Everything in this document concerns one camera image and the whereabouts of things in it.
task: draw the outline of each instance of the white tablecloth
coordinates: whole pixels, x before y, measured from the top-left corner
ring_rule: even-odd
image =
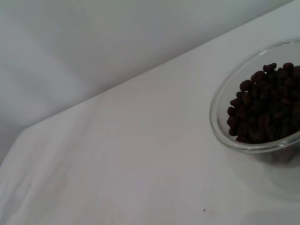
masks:
[[[209,106],[244,58],[300,36],[299,9],[296,0],[26,129],[0,167],[0,224],[298,225],[300,188],[278,180],[298,171],[226,150]]]

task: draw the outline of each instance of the bowl rim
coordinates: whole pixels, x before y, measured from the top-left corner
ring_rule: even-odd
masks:
[[[210,104],[210,125],[212,127],[212,131],[213,131],[214,135],[216,136],[216,138],[226,147],[231,148],[236,151],[239,151],[239,152],[247,153],[247,154],[261,154],[261,153],[281,150],[285,147],[288,147],[288,146],[300,141],[300,131],[298,131],[288,137],[285,137],[285,138],[282,138],[282,139],[279,139],[279,140],[276,140],[273,142],[263,143],[263,144],[246,144],[246,143],[237,142],[237,141],[234,141],[234,140],[228,138],[227,136],[225,136],[223,134],[223,132],[219,128],[219,122],[218,122],[218,118],[216,116],[217,109],[218,109],[218,98],[220,98],[219,94],[231,76],[237,74],[245,66],[247,66],[249,63],[254,61],[259,56],[265,54],[267,51],[281,47],[283,45],[289,45],[289,44],[293,44],[293,43],[300,43],[300,37],[292,37],[292,38],[283,39],[283,40],[274,42],[274,43],[267,45],[264,48],[258,50],[257,52],[251,54],[250,56],[248,56],[244,60],[242,60],[237,65],[237,67],[235,67],[229,73],[229,75],[227,75],[226,78],[221,82],[221,84],[218,86],[218,89],[215,91],[213,98],[211,100],[211,104]]]

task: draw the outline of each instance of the glass bowl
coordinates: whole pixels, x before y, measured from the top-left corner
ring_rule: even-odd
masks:
[[[263,65],[277,63],[282,67],[286,62],[300,65],[300,38],[291,38],[269,45],[253,54],[233,70],[217,89],[210,105],[210,124],[216,138],[228,148],[245,154],[256,155],[259,159],[273,163],[287,163],[298,155],[300,132],[286,138],[263,144],[245,144],[228,134],[227,108],[240,91],[240,83],[250,79]]]

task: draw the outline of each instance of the white wall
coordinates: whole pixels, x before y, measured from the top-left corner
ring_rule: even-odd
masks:
[[[289,1],[1,1],[2,155],[23,128]]]

